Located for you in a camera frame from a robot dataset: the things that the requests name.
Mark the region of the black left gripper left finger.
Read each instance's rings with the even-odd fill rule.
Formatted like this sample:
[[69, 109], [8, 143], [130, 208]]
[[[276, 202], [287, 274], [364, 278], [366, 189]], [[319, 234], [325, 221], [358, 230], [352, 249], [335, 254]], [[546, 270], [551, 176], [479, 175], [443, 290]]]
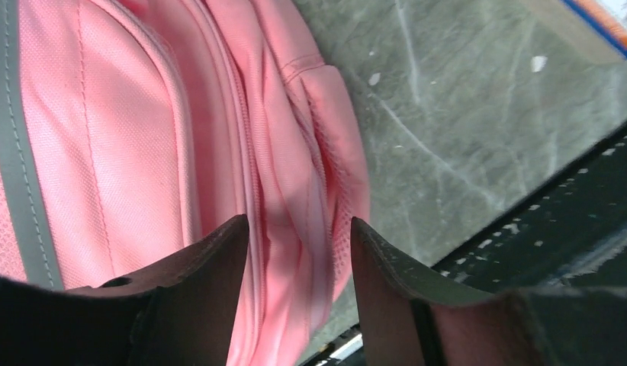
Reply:
[[0, 365], [224, 365], [249, 223], [100, 287], [50, 291], [0, 277]]

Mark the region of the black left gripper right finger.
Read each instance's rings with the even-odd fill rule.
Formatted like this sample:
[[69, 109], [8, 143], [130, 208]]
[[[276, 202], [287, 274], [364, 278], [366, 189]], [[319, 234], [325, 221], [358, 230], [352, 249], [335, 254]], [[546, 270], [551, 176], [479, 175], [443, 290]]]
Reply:
[[442, 276], [351, 224], [369, 365], [627, 365], [627, 287], [490, 294]]

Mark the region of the pink school backpack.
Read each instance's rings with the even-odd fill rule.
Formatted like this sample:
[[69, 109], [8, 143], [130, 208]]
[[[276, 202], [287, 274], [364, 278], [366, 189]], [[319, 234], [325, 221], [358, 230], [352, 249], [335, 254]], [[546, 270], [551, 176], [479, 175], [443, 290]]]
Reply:
[[0, 275], [98, 285], [236, 214], [229, 365], [294, 365], [369, 215], [358, 124], [290, 1], [0, 1]]

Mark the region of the blue orange book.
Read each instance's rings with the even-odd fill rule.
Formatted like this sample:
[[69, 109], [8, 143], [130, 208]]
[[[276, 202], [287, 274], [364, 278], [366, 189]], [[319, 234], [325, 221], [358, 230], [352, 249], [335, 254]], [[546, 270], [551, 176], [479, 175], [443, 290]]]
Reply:
[[627, 0], [526, 0], [523, 5], [589, 61], [627, 60]]

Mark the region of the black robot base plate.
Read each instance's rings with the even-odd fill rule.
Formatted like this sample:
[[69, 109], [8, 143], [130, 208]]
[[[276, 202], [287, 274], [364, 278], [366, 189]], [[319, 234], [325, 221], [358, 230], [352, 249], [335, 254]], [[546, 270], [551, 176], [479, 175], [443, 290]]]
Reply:
[[[434, 210], [402, 204], [369, 224], [419, 261], [423, 247], [457, 229]], [[518, 204], [467, 236], [434, 265], [442, 276], [498, 294], [521, 287], [627, 287], [627, 121]], [[308, 365], [369, 365], [357, 320]]]

